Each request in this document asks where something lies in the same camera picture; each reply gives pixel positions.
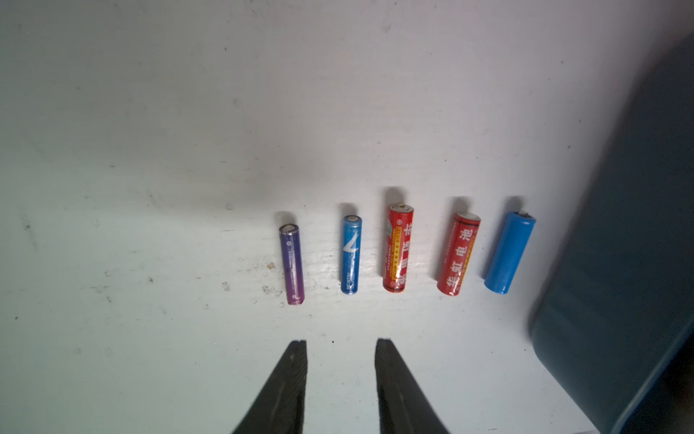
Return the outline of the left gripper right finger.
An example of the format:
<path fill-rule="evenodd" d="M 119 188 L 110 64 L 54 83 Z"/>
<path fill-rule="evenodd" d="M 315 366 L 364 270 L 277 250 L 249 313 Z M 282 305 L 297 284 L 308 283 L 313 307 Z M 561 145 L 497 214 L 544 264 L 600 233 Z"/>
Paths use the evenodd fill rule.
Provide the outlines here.
<path fill-rule="evenodd" d="M 448 433 L 390 339 L 379 339 L 375 371 L 381 433 Z"/>

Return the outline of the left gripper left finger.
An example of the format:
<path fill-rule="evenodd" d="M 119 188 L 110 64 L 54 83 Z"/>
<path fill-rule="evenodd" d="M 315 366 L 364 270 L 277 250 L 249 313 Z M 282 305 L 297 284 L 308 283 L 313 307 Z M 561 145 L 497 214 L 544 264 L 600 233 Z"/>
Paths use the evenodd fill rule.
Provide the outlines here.
<path fill-rule="evenodd" d="M 307 368 L 307 342 L 292 341 L 233 433 L 301 434 Z"/>

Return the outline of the purple slim battery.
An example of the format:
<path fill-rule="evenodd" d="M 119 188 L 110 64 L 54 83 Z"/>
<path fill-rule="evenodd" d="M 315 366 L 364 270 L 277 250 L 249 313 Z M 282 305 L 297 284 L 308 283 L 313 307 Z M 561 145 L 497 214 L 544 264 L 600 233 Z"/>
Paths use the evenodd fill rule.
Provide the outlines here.
<path fill-rule="evenodd" d="M 298 306 L 305 301 L 299 227 L 285 224 L 279 228 L 287 302 Z"/>

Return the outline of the red Huahong battery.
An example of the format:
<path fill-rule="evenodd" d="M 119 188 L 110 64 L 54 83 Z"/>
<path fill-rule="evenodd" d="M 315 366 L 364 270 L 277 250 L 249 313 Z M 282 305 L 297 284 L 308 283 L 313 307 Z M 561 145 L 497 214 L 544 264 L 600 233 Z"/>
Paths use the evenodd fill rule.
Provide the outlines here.
<path fill-rule="evenodd" d="M 383 286 L 393 293 L 406 287 L 413 217 L 414 208 L 410 205 L 398 203 L 388 207 Z"/>

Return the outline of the blue slim battery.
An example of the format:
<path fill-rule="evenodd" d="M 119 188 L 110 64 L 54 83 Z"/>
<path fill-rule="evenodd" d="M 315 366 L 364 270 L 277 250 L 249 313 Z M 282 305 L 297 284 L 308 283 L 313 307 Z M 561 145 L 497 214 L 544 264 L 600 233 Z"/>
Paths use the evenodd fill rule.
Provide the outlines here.
<path fill-rule="evenodd" d="M 358 291 L 361 229 L 363 229 L 361 217 L 347 215 L 343 218 L 341 291 L 346 295 L 354 295 Z"/>

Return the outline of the teal plastic storage box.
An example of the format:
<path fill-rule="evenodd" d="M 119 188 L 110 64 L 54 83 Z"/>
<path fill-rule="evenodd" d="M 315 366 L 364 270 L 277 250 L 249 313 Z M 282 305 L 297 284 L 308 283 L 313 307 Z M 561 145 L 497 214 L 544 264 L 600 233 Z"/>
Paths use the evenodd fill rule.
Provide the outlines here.
<path fill-rule="evenodd" d="M 602 433 L 693 430 L 693 40 L 643 79 L 548 280 L 540 362 Z"/>

